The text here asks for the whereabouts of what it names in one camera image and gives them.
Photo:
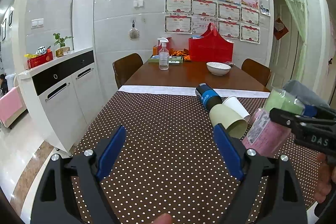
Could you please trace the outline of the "right hand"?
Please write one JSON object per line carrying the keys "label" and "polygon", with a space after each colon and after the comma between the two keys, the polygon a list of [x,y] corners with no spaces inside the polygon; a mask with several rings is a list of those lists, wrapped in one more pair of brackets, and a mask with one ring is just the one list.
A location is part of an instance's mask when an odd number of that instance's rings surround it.
{"label": "right hand", "polygon": [[318,171],[318,181],[314,198],[318,203],[323,203],[331,191],[331,182],[335,182],[335,167],[327,164],[327,157],[323,153],[317,155],[317,161],[321,163]]}

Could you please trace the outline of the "left hand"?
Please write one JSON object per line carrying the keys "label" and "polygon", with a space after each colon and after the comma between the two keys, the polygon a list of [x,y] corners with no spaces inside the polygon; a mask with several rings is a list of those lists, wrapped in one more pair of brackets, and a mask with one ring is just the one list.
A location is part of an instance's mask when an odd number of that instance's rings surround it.
{"label": "left hand", "polygon": [[173,218],[171,215],[165,213],[157,217],[154,221],[152,221],[150,224],[172,224]]}

